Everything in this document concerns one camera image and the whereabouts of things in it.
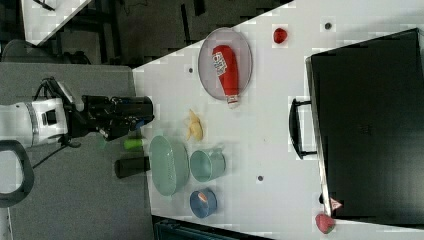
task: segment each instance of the teal cup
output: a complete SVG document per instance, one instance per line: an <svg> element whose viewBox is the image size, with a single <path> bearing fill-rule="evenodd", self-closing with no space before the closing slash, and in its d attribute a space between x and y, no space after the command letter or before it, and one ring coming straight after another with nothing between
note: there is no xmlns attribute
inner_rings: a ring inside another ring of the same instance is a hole
<svg viewBox="0 0 424 240"><path fill-rule="evenodd" d="M197 150L190 157L190 170L199 182L208 182L225 172L225 159L221 148Z"/></svg>

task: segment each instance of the green cup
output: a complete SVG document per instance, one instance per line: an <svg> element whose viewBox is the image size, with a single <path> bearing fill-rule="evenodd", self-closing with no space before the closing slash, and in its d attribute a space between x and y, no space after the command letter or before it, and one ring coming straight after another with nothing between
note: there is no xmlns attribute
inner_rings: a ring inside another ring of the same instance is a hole
<svg viewBox="0 0 424 240"><path fill-rule="evenodd" d="M221 148L197 150L190 157L190 170L199 182L208 182L225 172L225 159Z"/></svg>
<svg viewBox="0 0 424 240"><path fill-rule="evenodd" d="M133 148L140 148L140 147L143 147L143 144L145 144L145 139L126 139L124 141L124 148L126 150L130 150Z"/></svg>

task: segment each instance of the ketchup bottle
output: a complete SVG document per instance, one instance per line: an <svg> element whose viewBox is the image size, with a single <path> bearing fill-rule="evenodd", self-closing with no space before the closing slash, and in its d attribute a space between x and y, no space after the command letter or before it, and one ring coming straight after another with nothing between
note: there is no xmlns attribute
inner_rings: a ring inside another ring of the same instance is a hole
<svg viewBox="0 0 424 240"><path fill-rule="evenodd" d="M213 64L224 89L227 103L230 108L238 106L238 68L237 59L233 50L227 45L219 45L212 52Z"/></svg>

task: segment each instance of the clear plate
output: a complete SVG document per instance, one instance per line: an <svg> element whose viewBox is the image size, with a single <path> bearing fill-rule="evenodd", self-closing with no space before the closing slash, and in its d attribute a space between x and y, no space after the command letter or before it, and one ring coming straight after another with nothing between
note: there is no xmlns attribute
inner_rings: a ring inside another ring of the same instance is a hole
<svg viewBox="0 0 424 240"><path fill-rule="evenodd" d="M213 31L203 42L199 54L199 77L205 90L214 98L226 100L224 90L212 61L212 52L216 46L228 45L237 58L239 71L239 94L246 89L252 74L252 53L246 39L231 28L220 28Z"/></svg>

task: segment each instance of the blue bowl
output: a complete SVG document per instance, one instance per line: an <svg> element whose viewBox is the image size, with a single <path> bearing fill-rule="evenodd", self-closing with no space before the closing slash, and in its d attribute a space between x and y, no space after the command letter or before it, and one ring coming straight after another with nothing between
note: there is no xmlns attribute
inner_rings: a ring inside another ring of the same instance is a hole
<svg viewBox="0 0 424 240"><path fill-rule="evenodd" d="M194 191L190 196L190 207L198 218L211 215L217 208L215 194L209 188Z"/></svg>

